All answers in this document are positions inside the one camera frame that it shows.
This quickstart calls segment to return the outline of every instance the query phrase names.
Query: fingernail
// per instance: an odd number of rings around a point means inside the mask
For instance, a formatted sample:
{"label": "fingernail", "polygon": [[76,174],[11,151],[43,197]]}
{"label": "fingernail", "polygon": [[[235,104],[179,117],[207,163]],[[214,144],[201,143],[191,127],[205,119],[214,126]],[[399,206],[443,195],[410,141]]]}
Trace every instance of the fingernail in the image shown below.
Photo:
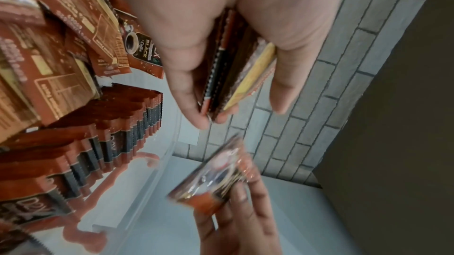
{"label": "fingernail", "polygon": [[237,202],[245,201],[247,199],[246,190],[242,182],[238,182],[232,187],[232,197],[232,199]]}

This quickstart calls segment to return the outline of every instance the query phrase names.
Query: plastic container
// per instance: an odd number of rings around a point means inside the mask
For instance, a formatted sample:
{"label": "plastic container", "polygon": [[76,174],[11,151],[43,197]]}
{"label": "plastic container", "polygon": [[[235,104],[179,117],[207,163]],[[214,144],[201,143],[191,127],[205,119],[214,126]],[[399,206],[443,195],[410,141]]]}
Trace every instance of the plastic container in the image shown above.
{"label": "plastic container", "polygon": [[54,254],[117,254],[129,231],[150,199],[174,151],[180,131],[181,113],[170,94],[166,79],[140,70],[113,77],[113,82],[160,91],[164,95],[161,129],[149,137],[139,152],[159,160],[136,158],[118,167],[90,188],[87,212],[76,226],[65,226],[33,235]]}

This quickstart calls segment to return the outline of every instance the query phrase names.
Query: hand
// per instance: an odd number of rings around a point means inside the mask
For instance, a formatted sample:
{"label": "hand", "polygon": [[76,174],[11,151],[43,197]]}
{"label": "hand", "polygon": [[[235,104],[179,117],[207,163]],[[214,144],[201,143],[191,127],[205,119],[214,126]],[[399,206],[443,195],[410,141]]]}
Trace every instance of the hand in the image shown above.
{"label": "hand", "polygon": [[[170,90],[182,113],[207,129],[197,100],[206,79],[200,66],[214,19],[235,7],[265,39],[277,46],[278,62],[270,91],[277,113],[298,96],[331,28],[340,0],[127,0],[156,44]],[[218,118],[227,120],[237,106]]]}
{"label": "hand", "polygon": [[279,233],[268,191],[262,179],[250,183],[252,206],[243,183],[230,192],[230,203],[210,216],[194,212],[200,236],[200,255],[281,255]]}

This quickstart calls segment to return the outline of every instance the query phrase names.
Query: packet in hand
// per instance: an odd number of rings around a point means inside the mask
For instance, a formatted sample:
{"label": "packet in hand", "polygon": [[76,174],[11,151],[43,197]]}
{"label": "packet in hand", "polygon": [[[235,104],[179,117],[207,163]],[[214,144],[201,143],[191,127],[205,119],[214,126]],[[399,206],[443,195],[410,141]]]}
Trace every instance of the packet in hand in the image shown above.
{"label": "packet in hand", "polygon": [[235,135],[189,174],[168,198],[211,216],[229,200],[230,188],[236,182],[253,181],[259,176],[243,139]]}

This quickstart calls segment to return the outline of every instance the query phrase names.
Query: tiled wall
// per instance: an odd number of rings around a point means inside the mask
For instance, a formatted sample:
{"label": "tiled wall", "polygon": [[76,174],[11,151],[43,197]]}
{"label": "tiled wall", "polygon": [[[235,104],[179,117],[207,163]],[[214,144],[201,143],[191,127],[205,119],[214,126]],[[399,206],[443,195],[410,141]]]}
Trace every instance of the tiled wall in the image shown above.
{"label": "tiled wall", "polygon": [[265,176],[317,186],[313,168],[423,3],[343,0],[318,60],[286,114],[271,110],[270,77],[226,124],[201,131],[197,146],[178,143],[175,155],[202,161],[239,132]]}

